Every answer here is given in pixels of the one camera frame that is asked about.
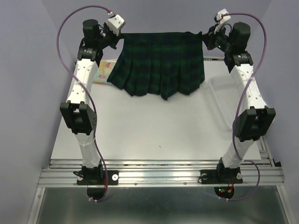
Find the dark green plaid skirt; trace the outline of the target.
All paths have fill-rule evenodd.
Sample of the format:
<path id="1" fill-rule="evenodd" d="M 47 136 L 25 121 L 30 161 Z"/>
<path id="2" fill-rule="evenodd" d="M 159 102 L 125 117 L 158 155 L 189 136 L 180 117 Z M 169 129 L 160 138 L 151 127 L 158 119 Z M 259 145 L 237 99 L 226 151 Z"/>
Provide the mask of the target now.
<path id="1" fill-rule="evenodd" d="M 190 95 L 205 81 L 202 32 L 127 33 L 108 82 L 130 96 L 167 100 Z"/>

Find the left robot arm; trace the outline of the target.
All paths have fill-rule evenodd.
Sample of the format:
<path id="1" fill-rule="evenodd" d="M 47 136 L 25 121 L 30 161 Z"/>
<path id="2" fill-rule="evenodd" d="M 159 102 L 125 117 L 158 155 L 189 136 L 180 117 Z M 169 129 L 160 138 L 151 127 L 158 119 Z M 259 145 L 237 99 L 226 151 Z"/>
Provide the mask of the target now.
<path id="1" fill-rule="evenodd" d="M 78 141 L 83 159 L 81 170 L 74 172 L 79 185 L 104 185 L 108 181 L 108 173 L 95 140 L 97 113 L 90 92 L 103 49 L 108 46 L 116 48 L 124 25 L 125 21 L 119 16 L 108 19 L 102 27 L 94 19 L 83 22 L 84 37 L 72 72 L 74 85 L 66 102 L 60 105 L 60 112 Z"/>

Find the pastel floral skirt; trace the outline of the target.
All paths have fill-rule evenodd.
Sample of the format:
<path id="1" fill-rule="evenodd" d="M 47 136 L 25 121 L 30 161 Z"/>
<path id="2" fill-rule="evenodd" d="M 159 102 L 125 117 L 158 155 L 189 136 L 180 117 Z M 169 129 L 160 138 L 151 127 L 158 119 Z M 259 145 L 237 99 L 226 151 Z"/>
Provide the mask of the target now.
<path id="1" fill-rule="evenodd" d="M 108 77 L 111 74 L 117 60 L 101 60 L 99 68 L 94 76 L 93 83 L 94 84 L 104 84 L 111 85 L 112 83 L 108 82 Z"/>

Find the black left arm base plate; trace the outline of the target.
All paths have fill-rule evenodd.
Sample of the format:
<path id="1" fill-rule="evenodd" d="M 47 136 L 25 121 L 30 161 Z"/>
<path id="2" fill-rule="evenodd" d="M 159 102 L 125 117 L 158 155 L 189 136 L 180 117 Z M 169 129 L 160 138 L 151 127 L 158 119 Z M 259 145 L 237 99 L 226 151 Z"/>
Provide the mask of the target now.
<path id="1" fill-rule="evenodd" d="M 119 171 L 118 170 L 108 170 L 106 177 L 105 172 L 103 176 L 100 175 L 90 175 L 83 177 L 81 171 L 74 171 L 74 174 L 77 173 L 77 182 L 78 186 L 87 186 L 86 194 L 91 201 L 99 202 L 103 201 L 107 193 L 108 186 L 116 186 L 119 181 Z"/>

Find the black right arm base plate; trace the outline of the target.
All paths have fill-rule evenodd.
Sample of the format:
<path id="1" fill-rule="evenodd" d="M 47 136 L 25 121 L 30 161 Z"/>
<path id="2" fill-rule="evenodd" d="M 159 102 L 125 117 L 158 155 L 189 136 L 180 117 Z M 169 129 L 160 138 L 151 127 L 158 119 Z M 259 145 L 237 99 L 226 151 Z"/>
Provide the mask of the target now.
<path id="1" fill-rule="evenodd" d="M 200 170 L 197 181 L 205 185 L 215 185 L 215 194 L 224 199 L 232 199 L 235 194 L 235 184 L 243 183 L 239 168 L 225 168 L 223 171 L 216 169 Z"/>

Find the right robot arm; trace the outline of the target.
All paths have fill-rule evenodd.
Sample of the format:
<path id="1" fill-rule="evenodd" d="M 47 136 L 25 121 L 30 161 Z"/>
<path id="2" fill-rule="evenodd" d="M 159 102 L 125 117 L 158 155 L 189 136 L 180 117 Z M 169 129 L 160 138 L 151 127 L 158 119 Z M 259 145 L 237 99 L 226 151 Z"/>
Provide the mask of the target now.
<path id="1" fill-rule="evenodd" d="M 268 107 L 262 98 L 253 75 L 253 60 L 246 51 L 249 37 L 250 26 L 243 22 L 231 26 L 228 35 L 220 23 L 203 35 L 208 50 L 218 48 L 224 52 L 224 62 L 240 100 L 232 123 L 232 143 L 216 169 L 200 171 L 202 184 L 242 183 L 241 161 L 249 148 L 267 133 L 276 116 L 275 109 Z"/>

